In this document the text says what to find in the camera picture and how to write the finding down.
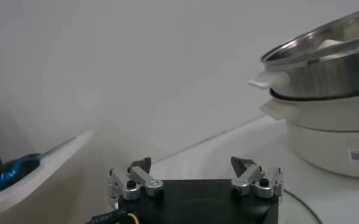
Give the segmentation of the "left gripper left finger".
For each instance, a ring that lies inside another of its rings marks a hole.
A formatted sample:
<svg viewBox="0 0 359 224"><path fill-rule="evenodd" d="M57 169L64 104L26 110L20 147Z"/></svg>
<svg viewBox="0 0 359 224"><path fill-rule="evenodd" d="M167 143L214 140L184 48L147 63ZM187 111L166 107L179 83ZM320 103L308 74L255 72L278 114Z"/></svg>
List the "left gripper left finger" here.
<svg viewBox="0 0 359 224"><path fill-rule="evenodd" d="M143 192L146 197L160 198L165 191L162 180L150 175L152 158L145 157L133 161L126 170L110 169L107 177L107 196L110 199L122 197L127 201L141 198Z"/></svg>

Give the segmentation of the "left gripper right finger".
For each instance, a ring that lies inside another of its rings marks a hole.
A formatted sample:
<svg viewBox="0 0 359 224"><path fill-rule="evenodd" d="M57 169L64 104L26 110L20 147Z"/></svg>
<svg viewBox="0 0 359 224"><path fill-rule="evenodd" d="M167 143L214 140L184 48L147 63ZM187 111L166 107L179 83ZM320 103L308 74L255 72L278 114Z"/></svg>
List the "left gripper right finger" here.
<svg viewBox="0 0 359 224"><path fill-rule="evenodd" d="M240 197L250 193L258 198L281 197L283 195L283 172L279 167L264 170L251 159L231 157L231 165L236 177L231 180L231 188Z"/></svg>

